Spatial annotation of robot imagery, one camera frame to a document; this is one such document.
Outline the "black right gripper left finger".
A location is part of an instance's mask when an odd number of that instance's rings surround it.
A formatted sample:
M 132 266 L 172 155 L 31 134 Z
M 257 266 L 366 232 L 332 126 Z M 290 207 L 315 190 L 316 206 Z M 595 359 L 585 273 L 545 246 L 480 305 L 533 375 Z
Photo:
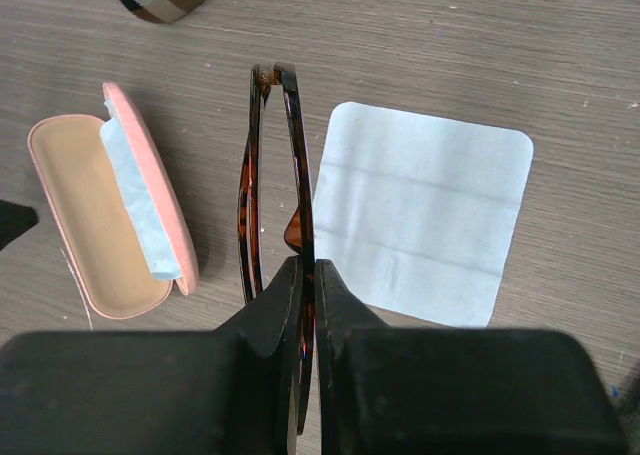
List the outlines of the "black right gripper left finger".
M 211 331 L 50 331 L 1 350 L 5 454 L 292 454 L 303 273 Z

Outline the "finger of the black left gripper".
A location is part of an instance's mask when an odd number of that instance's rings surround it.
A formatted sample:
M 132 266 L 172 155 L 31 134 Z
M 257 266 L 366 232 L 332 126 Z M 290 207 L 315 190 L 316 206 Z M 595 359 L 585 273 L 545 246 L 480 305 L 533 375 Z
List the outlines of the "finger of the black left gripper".
M 0 250 L 19 238 L 38 223 L 32 207 L 0 200 Z

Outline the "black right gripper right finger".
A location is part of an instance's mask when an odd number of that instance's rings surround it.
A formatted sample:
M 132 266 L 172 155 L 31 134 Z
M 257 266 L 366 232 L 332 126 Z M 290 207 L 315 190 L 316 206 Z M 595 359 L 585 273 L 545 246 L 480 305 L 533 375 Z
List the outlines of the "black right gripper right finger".
M 315 266 L 325 454 L 624 454 L 596 368 L 571 336 L 393 327 Z

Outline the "pink glasses case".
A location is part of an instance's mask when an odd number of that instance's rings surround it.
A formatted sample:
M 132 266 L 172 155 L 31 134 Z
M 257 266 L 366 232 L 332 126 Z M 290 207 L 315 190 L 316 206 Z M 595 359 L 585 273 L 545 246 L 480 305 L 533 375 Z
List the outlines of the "pink glasses case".
M 115 320 L 151 311 L 174 288 L 194 293 L 199 269 L 192 238 L 154 140 L 127 93 L 102 85 L 120 117 L 152 201 L 182 269 L 155 279 L 147 266 L 100 137 L 107 120 L 60 115 L 37 123 L 28 148 L 65 248 L 63 254 L 87 310 Z

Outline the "tortoiseshell brown sunglasses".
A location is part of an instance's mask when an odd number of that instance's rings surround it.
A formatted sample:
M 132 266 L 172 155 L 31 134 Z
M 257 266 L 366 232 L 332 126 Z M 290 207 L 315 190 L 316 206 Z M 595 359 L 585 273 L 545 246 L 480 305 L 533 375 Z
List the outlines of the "tortoiseshell brown sunglasses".
M 246 302 L 270 283 L 266 266 L 285 249 L 301 265 L 298 362 L 294 372 L 294 427 L 301 435 L 311 391 L 315 306 L 312 176 L 296 68 L 291 63 L 259 63 L 250 71 L 248 134 L 238 204 L 237 237 Z

